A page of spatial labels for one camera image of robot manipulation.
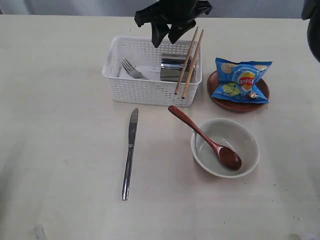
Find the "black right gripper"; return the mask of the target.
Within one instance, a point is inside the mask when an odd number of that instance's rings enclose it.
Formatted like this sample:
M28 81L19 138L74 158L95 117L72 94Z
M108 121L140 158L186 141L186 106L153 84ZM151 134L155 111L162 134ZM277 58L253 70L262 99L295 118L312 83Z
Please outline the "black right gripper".
M158 48L167 34L170 42L175 44L196 26L196 18L208 15L212 8L207 0L159 0L136 11L134 21L138 27L151 23L151 42Z

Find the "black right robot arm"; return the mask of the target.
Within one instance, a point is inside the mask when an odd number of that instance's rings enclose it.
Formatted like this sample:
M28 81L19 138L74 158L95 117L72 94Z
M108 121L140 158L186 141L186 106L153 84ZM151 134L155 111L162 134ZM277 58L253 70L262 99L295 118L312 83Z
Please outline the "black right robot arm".
M140 28L151 24L151 42L158 48L165 36L174 44L187 31L196 26L196 18L208 15L213 6L208 0L159 0L135 12L134 21ZM309 20L307 42L313 56L320 60L320 2L305 0L302 20Z

